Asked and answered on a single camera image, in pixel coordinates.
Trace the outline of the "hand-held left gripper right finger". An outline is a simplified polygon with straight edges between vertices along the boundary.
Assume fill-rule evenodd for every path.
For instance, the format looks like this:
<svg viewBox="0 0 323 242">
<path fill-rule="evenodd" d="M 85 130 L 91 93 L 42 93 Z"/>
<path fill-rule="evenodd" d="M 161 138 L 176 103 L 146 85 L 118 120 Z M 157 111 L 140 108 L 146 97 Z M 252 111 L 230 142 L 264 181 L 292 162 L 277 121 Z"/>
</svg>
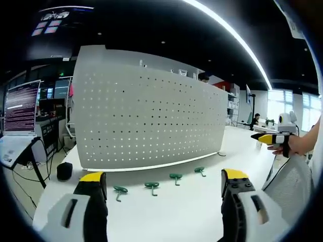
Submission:
<svg viewBox="0 0 323 242">
<path fill-rule="evenodd" d="M 221 177 L 220 241 L 279 241 L 289 229 L 280 206 L 241 171 L 223 169 Z"/>
</svg>

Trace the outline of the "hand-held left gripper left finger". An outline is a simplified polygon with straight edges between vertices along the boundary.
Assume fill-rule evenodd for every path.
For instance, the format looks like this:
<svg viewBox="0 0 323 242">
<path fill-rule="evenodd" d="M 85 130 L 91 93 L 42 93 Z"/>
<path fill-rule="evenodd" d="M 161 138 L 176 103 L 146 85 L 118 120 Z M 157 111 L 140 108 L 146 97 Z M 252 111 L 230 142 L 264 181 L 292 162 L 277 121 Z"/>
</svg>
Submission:
<svg viewBox="0 0 323 242">
<path fill-rule="evenodd" d="M 87 174 L 52 205 L 45 223 L 33 228 L 44 241 L 108 241 L 106 201 L 105 173 Z"/>
</svg>

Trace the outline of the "person's right hand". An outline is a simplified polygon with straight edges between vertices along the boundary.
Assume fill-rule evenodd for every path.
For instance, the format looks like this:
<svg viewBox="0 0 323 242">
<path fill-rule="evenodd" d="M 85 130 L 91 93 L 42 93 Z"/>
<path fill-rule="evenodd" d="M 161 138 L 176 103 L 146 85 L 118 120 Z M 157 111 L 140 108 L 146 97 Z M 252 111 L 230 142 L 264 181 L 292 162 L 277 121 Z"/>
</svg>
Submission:
<svg viewBox="0 0 323 242">
<path fill-rule="evenodd" d="M 299 136 L 292 135 L 289 138 L 288 145 L 290 147 L 289 154 L 298 154 L 300 156 L 304 155 L 307 151 L 303 147 L 303 138 Z M 273 154 L 283 154 L 283 146 L 268 146 L 268 150 L 271 150 Z"/>
</svg>

